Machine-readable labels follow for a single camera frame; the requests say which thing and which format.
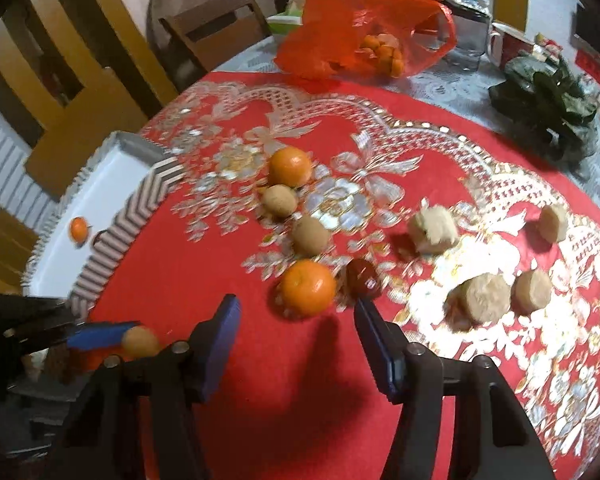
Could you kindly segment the small banana piece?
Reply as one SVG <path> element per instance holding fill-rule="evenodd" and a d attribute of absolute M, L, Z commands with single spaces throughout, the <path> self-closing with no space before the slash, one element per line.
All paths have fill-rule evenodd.
<path fill-rule="evenodd" d="M 512 305 L 519 315 L 532 315 L 547 307 L 552 298 L 552 281 L 541 270 L 528 270 L 516 277 L 512 288 Z"/>

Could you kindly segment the yellow wooden chair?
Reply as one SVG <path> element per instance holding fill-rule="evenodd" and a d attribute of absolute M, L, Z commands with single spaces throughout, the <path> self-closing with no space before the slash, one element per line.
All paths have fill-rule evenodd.
<path fill-rule="evenodd" d="M 175 96 L 122 0 L 0 0 L 0 113 L 53 200 L 110 133 Z"/>

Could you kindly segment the orange mandarin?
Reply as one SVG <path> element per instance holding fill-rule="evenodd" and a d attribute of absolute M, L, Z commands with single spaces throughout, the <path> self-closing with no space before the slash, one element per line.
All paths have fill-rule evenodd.
<path fill-rule="evenodd" d="M 312 174 L 312 162 L 306 152 L 287 146 L 277 150 L 268 160 L 268 183 L 290 188 L 306 185 Z"/>
<path fill-rule="evenodd" d="M 90 236 L 90 225 L 84 217 L 74 217 L 69 223 L 71 239 L 78 245 L 83 245 Z"/>
<path fill-rule="evenodd" d="M 312 318 L 334 301 L 337 281 L 328 266 L 310 259 L 298 260 L 282 275 L 278 296 L 291 318 Z"/>

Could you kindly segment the red mug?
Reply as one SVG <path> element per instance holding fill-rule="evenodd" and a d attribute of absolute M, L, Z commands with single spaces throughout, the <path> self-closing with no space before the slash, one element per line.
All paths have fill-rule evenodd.
<path fill-rule="evenodd" d="M 503 23 L 491 24 L 486 54 L 491 63 L 500 70 L 521 52 L 531 53 L 533 47 L 534 42 L 520 30 Z"/>

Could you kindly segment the green tissue pack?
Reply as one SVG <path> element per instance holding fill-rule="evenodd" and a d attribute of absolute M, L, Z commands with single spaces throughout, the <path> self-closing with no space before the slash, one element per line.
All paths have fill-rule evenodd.
<path fill-rule="evenodd" d="M 302 26 L 304 3 L 292 0 L 287 9 L 266 19 L 272 35 L 286 36 Z"/>

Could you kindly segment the glass jar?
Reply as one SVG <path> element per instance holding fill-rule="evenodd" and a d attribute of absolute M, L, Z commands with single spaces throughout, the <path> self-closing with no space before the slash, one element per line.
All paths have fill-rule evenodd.
<path fill-rule="evenodd" d="M 456 36 L 456 46 L 443 59 L 458 70 L 476 72 L 486 53 L 491 14 L 488 9 L 473 6 L 463 0 L 442 2 L 452 13 Z"/>

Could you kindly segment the red embroidered table cloth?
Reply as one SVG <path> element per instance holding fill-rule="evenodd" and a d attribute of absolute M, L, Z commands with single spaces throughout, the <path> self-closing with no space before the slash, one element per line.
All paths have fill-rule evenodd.
<path fill-rule="evenodd" d="M 183 181 L 91 310 L 163 344 L 226 294 L 242 322 L 197 408 L 217 479 L 376 479 L 400 410 L 377 390 L 346 279 L 442 358 L 490 356 L 559 479 L 600 452 L 600 208 L 494 132 L 358 84 L 219 73 L 143 130 Z"/>

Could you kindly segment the dark red date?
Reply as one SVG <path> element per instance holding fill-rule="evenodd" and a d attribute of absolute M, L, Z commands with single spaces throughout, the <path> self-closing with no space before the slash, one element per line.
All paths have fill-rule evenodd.
<path fill-rule="evenodd" d="M 354 299 L 374 299 L 381 294 L 381 280 L 373 265 L 364 258 L 354 258 L 346 265 L 346 286 Z"/>

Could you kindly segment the green leafy vegetables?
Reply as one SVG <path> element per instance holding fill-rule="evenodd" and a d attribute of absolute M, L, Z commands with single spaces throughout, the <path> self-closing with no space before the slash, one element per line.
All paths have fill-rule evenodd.
<path fill-rule="evenodd" d="M 504 80 L 489 88 L 491 105 L 514 124 L 522 144 L 553 162 L 577 166 L 596 149 L 596 105 L 563 58 L 556 63 L 519 53 Z"/>

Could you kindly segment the round banana slice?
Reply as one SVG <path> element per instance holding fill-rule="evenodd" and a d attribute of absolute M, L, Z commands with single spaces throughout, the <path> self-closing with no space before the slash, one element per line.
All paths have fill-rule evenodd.
<path fill-rule="evenodd" d="M 483 273 L 458 286 L 458 304 L 474 325 L 495 323 L 510 308 L 510 286 L 501 274 Z"/>

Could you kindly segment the kiwi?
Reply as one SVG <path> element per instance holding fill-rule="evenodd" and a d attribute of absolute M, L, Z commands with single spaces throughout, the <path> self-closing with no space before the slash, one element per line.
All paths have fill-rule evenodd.
<path fill-rule="evenodd" d="M 288 218 L 298 207 L 296 194 L 283 184 L 272 185 L 261 197 L 263 208 L 276 218 Z"/>
<path fill-rule="evenodd" d="M 294 222 L 291 238 L 294 250 L 308 257 L 321 255 L 330 243 L 329 230 L 317 219 L 308 216 Z"/>
<path fill-rule="evenodd" d="M 122 336 L 123 353 L 131 359 L 152 358 L 160 350 L 160 342 L 152 330 L 143 325 L 129 328 Z"/>

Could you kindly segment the large banana chunk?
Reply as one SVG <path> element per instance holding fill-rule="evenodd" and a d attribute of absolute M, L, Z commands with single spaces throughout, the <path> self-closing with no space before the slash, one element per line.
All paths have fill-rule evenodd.
<path fill-rule="evenodd" d="M 439 255 L 460 240 L 449 209 L 436 205 L 421 209 L 407 222 L 407 233 L 422 255 Z"/>

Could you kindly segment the striped white tray box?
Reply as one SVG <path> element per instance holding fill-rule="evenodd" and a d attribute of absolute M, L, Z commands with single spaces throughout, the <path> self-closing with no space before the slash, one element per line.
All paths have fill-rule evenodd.
<path fill-rule="evenodd" d="M 21 278 L 32 297 L 68 301 L 88 317 L 110 278 L 185 168 L 171 151 L 135 133 L 111 133 L 87 159 L 47 217 Z M 69 223 L 84 217 L 90 236 L 81 246 Z"/>

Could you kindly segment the red plastic bag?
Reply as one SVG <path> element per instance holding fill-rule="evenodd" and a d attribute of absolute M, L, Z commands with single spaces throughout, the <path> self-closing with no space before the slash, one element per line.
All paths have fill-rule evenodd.
<path fill-rule="evenodd" d="M 303 78 L 401 78 L 437 64 L 457 45 L 442 0 L 306 0 L 302 25 L 275 63 Z"/>

